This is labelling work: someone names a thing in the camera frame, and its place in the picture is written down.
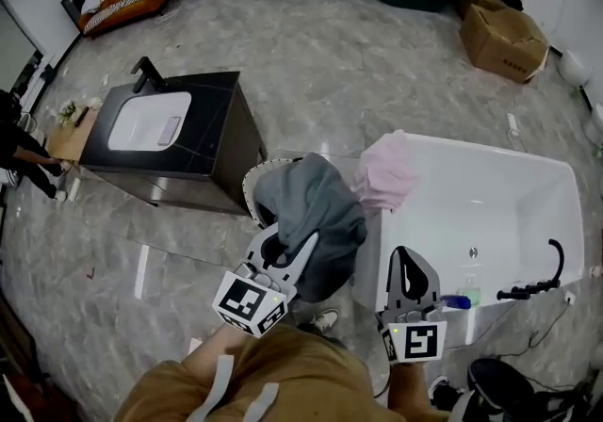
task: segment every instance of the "white sink basin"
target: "white sink basin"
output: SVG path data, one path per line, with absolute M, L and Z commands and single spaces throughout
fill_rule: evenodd
M 188 92 L 133 97 L 120 109 L 109 134 L 111 151 L 163 151 L 180 135 L 191 95 Z
M 358 301 L 383 309 L 397 246 L 432 265 L 442 295 L 470 283 L 481 289 L 482 306 L 499 303 L 498 290 L 551 279 L 559 265 L 551 238 L 565 254 L 561 284 L 581 277 L 582 216 L 568 164 L 455 140 L 408 141 L 420 180 L 398 210 L 368 217 L 356 258 Z

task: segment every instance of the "black faucet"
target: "black faucet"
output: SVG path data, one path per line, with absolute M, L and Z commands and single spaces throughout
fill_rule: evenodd
M 559 254 L 559 265 L 557 266 L 557 272 L 550 280 L 546 282 L 538 282 L 537 284 L 527 284 L 523 288 L 514 286 L 511 291 L 499 291 L 497 293 L 497 300 L 529 300 L 532 295 L 536 295 L 541 291 L 548 291 L 552 288 L 559 288 L 561 282 L 559 281 L 562 276 L 563 266 L 565 265 L 565 254 L 563 253 L 563 247 L 556 239 L 549 239 L 548 244 L 554 246 Z
M 151 82 L 151 85 L 155 88 L 157 92 L 163 92 L 165 89 L 168 88 L 168 83 L 166 82 L 166 79 L 164 79 L 159 74 L 159 72 L 155 68 L 155 65 L 153 65 L 153 62 L 149 60 L 147 56 L 142 57 L 137 62 L 137 64 L 134 66 L 134 69 L 132 69 L 131 74 L 134 75 L 138 71 L 142 71 L 142 74 L 140 75 L 140 78 L 137 83 L 132 88 L 132 91 L 135 94 L 138 94 L 142 90 L 147 80 Z

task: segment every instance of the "marble floor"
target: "marble floor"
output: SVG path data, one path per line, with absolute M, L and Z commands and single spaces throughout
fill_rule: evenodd
M 471 66 L 452 11 L 376 0 L 175 0 L 169 11 L 80 41 L 41 100 L 40 126 L 50 128 L 51 109 L 65 100 L 103 98 L 133 81 L 128 73 L 141 56 L 164 75 L 241 70 L 269 154 L 322 153 L 346 179 L 357 156 L 396 128 L 568 162 L 579 185 L 586 265 L 600 263 L 600 162 L 581 130 L 587 108 L 570 97 L 555 56 L 521 86 Z M 507 112 L 518 120 L 523 145 L 507 138 Z M 48 201 L 27 180 L 7 202 L 2 289 L 35 336 L 43 369 L 88 420 L 108 420 L 145 370 L 182 358 L 191 337 L 211 334 L 219 324 L 210 307 L 215 290 L 257 232 L 250 219 L 152 208 L 94 179 L 84 181 L 76 203 Z M 151 251 L 139 300 L 143 244 Z M 571 289 L 576 304 L 545 342 L 506 359 L 549 385 L 579 381 L 599 339 L 600 280 L 585 278 Z M 294 317 L 304 321 L 322 306 L 339 308 L 335 334 L 381 387 L 387 364 L 373 315 L 344 286 L 320 307 L 298 305 Z M 472 360 L 522 350 L 562 309 L 560 291 L 480 308 L 471 333 L 467 314 L 456 314 L 444 359 L 427 365 L 428 379 L 445 373 L 464 385 Z

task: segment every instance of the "white bathtub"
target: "white bathtub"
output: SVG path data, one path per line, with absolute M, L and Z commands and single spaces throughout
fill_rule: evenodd
M 481 306 L 499 303 L 499 290 L 552 278 L 559 254 L 550 238 L 565 254 L 562 285 L 581 277 L 582 216 L 568 164 L 449 139 L 408 140 L 420 182 L 395 212 L 368 215 L 367 241 L 356 258 L 357 301 L 383 309 L 389 257 L 400 245 L 435 268 L 442 295 L 472 281 Z

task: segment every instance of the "person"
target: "person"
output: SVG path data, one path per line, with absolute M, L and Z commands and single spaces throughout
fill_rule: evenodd
M 367 368 L 325 336 L 338 317 L 327 310 L 297 329 L 278 324 L 259 339 L 224 324 L 182 363 L 162 362 L 143 375 L 114 420 L 448 420 L 430 405 L 419 364 L 392 366 L 388 407 L 380 405 Z
M 6 108 L 14 103 L 14 99 L 0 90 L 0 103 Z M 14 123 L 13 119 L 0 119 L 0 168 L 14 170 L 28 177 L 49 198 L 65 201 L 67 193 L 54 186 L 40 166 L 57 178 L 66 172 L 60 161 L 53 159 L 34 138 Z

